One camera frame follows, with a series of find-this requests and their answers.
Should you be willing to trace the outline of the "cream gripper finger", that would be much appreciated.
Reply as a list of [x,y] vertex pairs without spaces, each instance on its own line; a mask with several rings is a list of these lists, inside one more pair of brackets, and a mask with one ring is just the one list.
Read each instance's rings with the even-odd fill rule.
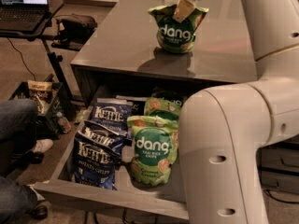
[[195,0],[178,0],[173,19],[182,23],[196,8]]

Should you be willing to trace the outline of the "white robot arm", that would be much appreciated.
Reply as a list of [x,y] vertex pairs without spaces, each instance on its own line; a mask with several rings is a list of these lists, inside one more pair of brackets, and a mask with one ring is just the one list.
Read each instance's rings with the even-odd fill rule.
[[241,2],[257,80],[201,90],[179,116],[190,224],[268,224],[256,152],[299,134],[299,2]]

